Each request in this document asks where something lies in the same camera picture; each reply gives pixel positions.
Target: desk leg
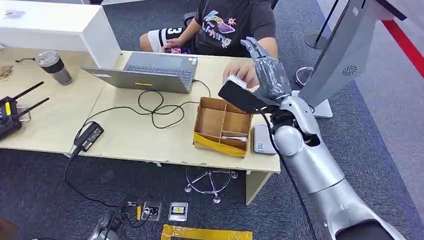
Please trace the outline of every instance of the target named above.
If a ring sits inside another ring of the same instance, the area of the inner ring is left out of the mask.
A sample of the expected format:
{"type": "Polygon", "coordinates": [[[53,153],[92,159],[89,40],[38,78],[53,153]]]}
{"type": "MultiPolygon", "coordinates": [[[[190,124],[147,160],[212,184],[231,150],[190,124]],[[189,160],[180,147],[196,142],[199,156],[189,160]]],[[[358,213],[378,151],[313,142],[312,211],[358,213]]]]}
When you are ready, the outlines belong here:
{"type": "Polygon", "coordinates": [[[252,171],[246,175],[246,205],[251,204],[272,174],[266,171],[252,171]]]}

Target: gray carpet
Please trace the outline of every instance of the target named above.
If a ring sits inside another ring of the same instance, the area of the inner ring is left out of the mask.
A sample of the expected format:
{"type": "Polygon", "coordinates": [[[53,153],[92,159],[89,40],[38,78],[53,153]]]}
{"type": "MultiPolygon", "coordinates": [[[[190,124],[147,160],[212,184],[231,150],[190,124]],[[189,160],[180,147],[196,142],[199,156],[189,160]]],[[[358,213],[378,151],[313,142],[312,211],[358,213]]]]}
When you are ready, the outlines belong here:
{"type": "MultiPolygon", "coordinates": [[[[181,16],[193,11],[186,0],[153,0],[105,7],[112,28],[124,50],[139,50],[140,32],[175,26],[181,16]]],[[[303,44],[305,33],[319,30],[324,21],[314,0],[296,4],[280,0],[275,15],[280,60],[288,73],[312,65],[319,52],[303,44]]],[[[330,99],[334,117],[320,120],[329,150],[359,196],[407,239],[424,239],[424,226],[382,137],[354,82],[330,99]]],[[[0,149],[0,216],[20,227],[19,240],[54,237],[85,239],[105,207],[86,201],[62,181],[66,158],[60,154],[0,149]]],[[[312,239],[302,209],[287,175],[274,174],[250,206],[245,206],[245,177],[231,182],[222,202],[195,192],[185,193],[183,167],[78,157],[69,176],[91,197],[118,203],[128,193],[142,200],[161,200],[165,208],[159,222],[139,230],[127,229],[130,239],[158,240],[163,224],[208,229],[253,231],[255,240],[312,239]],[[112,170],[115,177],[101,184],[100,177],[112,170]],[[172,201],[189,202],[188,221],[169,222],[172,201]]],[[[317,217],[303,197],[322,238],[317,217]]]]}

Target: graphic print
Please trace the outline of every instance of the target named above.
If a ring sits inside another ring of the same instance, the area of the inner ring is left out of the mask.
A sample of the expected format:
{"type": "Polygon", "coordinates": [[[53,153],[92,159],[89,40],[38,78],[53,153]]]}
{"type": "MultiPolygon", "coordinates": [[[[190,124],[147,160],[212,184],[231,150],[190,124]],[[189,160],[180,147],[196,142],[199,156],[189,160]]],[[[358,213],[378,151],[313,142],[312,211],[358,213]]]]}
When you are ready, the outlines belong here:
{"type": "Polygon", "coordinates": [[[229,34],[235,31],[235,29],[226,24],[222,18],[220,18],[219,16],[215,16],[218,14],[218,11],[212,10],[208,15],[206,15],[203,19],[207,22],[209,21],[215,21],[218,24],[218,29],[222,34],[229,34]]]}
{"type": "Polygon", "coordinates": [[[222,18],[217,16],[217,14],[218,11],[216,10],[210,11],[210,13],[203,18],[201,27],[205,33],[209,34],[210,37],[221,41],[222,47],[226,49],[230,45],[232,39],[223,36],[223,34],[229,34],[236,31],[236,29],[232,27],[233,25],[236,26],[236,19],[230,17],[227,20],[228,24],[226,24],[222,18]]]}

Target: laptop keyboard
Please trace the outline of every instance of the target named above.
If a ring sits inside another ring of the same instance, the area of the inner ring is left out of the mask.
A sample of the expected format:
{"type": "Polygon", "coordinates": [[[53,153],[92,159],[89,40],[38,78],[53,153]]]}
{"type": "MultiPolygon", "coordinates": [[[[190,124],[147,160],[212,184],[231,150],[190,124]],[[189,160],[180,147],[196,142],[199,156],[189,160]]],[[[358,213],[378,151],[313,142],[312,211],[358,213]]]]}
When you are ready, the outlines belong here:
{"type": "Polygon", "coordinates": [[[182,84],[190,86],[191,83],[191,70],[182,69],[169,69],[160,67],[147,67],[138,65],[129,65],[125,68],[126,71],[140,72],[140,73],[154,73],[154,74],[165,74],[165,75],[176,75],[181,79],[182,84]]]}

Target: black t-shirt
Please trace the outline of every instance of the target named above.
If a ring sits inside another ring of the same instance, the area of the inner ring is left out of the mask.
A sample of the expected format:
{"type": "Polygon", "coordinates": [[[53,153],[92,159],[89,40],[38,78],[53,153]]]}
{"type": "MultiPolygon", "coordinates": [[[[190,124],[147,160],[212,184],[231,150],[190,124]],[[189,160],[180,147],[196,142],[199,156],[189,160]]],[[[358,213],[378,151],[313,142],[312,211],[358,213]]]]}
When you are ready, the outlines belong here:
{"type": "Polygon", "coordinates": [[[246,37],[274,38],[276,23],[268,0],[200,0],[195,21],[201,26],[195,54],[245,57],[246,37]]]}

